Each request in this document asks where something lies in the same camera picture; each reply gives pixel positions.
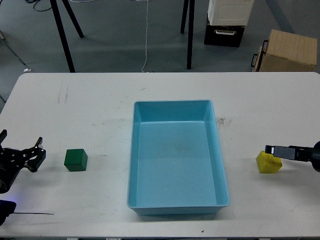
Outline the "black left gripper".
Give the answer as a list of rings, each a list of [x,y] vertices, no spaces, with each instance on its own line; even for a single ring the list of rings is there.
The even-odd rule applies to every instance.
[[[7,137],[7,130],[0,133],[0,145]],[[22,150],[3,148],[0,150],[0,193],[7,193],[22,168],[30,172],[38,171],[46,158],[46,150],[42,147],[43,138],[39,137],[35,145]]]

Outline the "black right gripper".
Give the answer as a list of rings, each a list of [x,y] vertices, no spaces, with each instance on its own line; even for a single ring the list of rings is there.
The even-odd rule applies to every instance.
[[[264,152],[266,154],[272,154],[274,157],[288,159],[288,160],[299,160],[301,162],[311,162],[312,167],[318,173],[320,172],[320,142],[318,141],[314,147],[298,147],[297,153],[296,148],[290,146],[271,146],[266,145]]]

